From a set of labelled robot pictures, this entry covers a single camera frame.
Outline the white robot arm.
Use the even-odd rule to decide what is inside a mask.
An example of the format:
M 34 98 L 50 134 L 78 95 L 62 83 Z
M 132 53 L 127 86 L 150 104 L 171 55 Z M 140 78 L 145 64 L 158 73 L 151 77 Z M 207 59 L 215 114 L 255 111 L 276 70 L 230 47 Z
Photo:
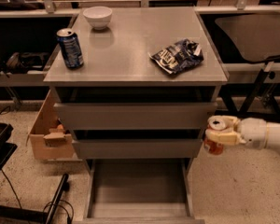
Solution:
M 215 115 L 207 121 L 203 146 L 213 155 L 220 155 L 224 147 L 235 146 L 280 151 L 280 123 Z

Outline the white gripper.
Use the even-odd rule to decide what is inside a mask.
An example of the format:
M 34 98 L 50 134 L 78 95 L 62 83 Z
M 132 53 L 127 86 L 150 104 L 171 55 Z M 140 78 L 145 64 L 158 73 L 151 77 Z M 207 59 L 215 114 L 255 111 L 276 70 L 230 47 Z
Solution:
M 229 131 L 229 133 L 207 129 L 205 135 L 208 140 L 226 146 L 244 144 L 246 147 L 254 149 L 265 147 L 267 134 L 265 120 L 254 118 L 240 120 L 235 116 L 224 116 L 223 120 L 225 131 Z

